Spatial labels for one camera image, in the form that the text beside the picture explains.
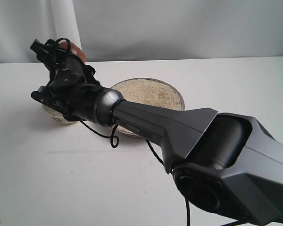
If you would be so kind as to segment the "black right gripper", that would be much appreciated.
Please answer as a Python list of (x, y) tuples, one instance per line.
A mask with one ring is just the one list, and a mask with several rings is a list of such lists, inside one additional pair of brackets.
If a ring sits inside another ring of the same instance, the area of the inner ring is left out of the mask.
[(35, 39), (30, 49), (53, 76), (47, 85), (47, 106), (68, 121), (108, 121), (108, 88), (93, 77), (94, 69), (76, 56), (60, 61), (59, 42)]

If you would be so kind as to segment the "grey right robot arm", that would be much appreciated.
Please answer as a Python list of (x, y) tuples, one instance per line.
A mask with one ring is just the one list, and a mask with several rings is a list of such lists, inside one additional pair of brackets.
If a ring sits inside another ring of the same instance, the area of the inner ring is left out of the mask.
[(233, 219), (233, 225), (283, 224), (283, 145), (254, 117), (211, 108), (177, 111), (129, 102), (101, 86), (69, 39), (35, 40), (31, 50), (49, 82), (31, 96), (68, 121), (118, 126), (160, 146), (187, 204)]

